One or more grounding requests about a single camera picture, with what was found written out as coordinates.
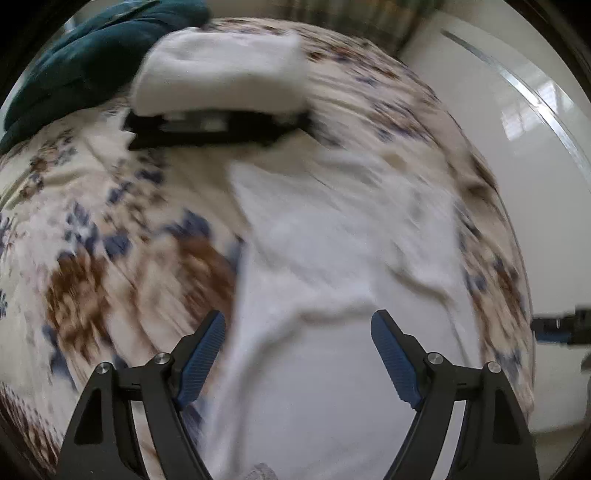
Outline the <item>white garment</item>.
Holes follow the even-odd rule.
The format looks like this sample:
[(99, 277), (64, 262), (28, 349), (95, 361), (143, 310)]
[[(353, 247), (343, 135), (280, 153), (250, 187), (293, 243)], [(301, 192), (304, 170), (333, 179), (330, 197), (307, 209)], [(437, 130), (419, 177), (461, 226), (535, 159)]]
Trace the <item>white garment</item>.
[(380, 479), (412, 423), (370, 337), (387, 310), (457, 364), (480, 362), (459, 200), (430, 147), (329, 149), (298, 135), (235, 158), (247, 223), (235, 318), (201, 455), (216, 479)]

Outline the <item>folded white clothes stack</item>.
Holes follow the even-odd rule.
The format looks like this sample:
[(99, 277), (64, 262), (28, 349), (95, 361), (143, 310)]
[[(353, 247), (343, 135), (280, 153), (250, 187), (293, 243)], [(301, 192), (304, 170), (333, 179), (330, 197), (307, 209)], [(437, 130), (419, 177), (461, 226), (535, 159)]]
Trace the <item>folded white clothes stack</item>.
[(188, 111), (297, 113), (307, 106), (303, 41), (286, 34), (204, 32), (162, 37), (142, 59), (130, 106), (142, 117)]

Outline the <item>floral bed blanket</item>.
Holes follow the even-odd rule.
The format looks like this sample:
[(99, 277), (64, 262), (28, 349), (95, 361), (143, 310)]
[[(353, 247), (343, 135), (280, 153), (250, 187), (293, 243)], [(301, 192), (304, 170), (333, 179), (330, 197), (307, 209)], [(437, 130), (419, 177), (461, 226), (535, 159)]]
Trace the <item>floral bed blanket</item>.
[(130, 90), (69, 114), (1, 158), (1, 419), (18, 452), (53, 478), (67, 425), (96, 366), (147, 363), (222, 313), (226, 339), (183, 412), (201, 455), (208, 403), (235, 318), (247, 223), (228, 178), (235, 158), (298, 135), (373, 154), (433, 148), (459, 200), (462, 275), (481, 368), (504, 371), (534, 406), (529, 295), (517, 240), (485, 159), (433, 90), (373, 43), (303, 23), (216, 20), (204, 32), (303, 41), (311, 129), (269, 146), (130, 150)]

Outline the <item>white bed headboard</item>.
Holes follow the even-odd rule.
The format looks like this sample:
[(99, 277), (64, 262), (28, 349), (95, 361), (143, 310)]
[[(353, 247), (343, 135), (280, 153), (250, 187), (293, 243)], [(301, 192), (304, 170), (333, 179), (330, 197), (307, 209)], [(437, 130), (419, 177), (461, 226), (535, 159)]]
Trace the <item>white bed headboard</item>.
[(588, 305), (590, 103), (564, 61), (503, 1), (446, 2), (403, 58), (493, 171), (534, 313)]

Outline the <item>folded black garment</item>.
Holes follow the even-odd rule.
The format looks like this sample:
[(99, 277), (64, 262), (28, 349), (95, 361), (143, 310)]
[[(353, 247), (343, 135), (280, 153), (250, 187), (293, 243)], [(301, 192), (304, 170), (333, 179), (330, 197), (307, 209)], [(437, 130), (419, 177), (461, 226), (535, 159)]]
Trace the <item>folded black garment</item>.
[(128, 148), (144, 150), (185, 146), (269, 146), (284, 135), (311, 129), (308, 111), (272, 115), (249, 111), (190, 111), (153, 117), (126, 116), (122, 129), (133, 134)]

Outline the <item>right blue curtain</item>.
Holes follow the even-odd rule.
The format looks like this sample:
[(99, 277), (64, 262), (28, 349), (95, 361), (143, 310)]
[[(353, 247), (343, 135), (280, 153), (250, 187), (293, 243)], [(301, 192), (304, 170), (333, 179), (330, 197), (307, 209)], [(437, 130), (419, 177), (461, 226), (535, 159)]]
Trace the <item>right blue curtain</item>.
[(422, 24), (443, 5), (438, 0), (280, 0), (276, 18), (365, 38), (398, 57)]

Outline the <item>teal folded quilt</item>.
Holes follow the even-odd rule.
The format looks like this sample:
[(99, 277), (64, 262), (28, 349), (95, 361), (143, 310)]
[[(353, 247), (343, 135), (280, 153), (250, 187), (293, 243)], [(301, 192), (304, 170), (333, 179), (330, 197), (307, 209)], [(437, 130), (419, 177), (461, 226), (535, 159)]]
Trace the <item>teal folded quilt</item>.
[(1, 152), (129, 83), (161, 37), (211, 18), (204, 1), (124, 1), (61, 37), (29, 70), (5, 116)]

